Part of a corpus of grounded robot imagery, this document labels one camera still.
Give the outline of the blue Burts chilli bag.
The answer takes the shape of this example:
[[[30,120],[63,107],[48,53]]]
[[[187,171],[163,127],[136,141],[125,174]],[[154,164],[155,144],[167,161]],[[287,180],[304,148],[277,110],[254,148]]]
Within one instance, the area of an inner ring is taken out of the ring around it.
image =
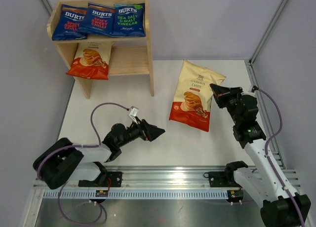
[[[85,18],[87,8],[62,4],[61,10],[61,17],[52,35],[52,40],[86,39],[87,34],[81,33],[79,26]]]

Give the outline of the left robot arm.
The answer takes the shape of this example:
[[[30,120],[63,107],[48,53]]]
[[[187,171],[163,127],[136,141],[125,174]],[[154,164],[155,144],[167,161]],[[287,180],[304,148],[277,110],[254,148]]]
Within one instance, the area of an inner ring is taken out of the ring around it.
[[[77,181],[79,187],[114,187],[115,176],[103,164],[114,161],[128,143],[136,139],[152,142],[163,133],[164,129],[137,118],[129,127],[114,124],[100,145],[73,144],[61,138],[34,161],[33,168],[50,189],[68,181]]]

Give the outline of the Burts sea salt vinegar bag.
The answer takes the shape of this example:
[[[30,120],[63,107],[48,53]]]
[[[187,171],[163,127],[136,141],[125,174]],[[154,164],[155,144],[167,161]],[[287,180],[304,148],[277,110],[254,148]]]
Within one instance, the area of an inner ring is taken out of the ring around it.
[[[112,37],[144,37],[145,4],[115,4]]]

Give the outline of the cassava chips bag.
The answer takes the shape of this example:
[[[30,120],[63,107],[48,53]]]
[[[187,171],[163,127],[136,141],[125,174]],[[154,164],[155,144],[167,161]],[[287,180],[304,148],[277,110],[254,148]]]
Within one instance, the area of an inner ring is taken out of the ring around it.
[[[213,91],[226,76],[184,60],[175,90],[169,120],[208,132]]]
[[[109,62],[113,41],[82,42],[78,48],[66,73],[69,76],[93,80],[108,80]]]

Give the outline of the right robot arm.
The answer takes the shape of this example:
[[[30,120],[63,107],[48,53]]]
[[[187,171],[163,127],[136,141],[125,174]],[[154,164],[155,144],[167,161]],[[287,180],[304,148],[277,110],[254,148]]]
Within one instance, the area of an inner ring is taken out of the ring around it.
[[[230,186],[238,184],[260,208],[261,219],[267,227],[305,226],[311,207],[307,195],[300,195],[290,183],[274,158],[267,138],[257,122],[257,99],[253,86],[245,93],[241,87],[223,87],[210,84],[214,100],[219,108],[226,108],[234,125],[233,135],[248,154],[259,172],[256,178],[243,162],[228,163],[224,170],[224,180]]]

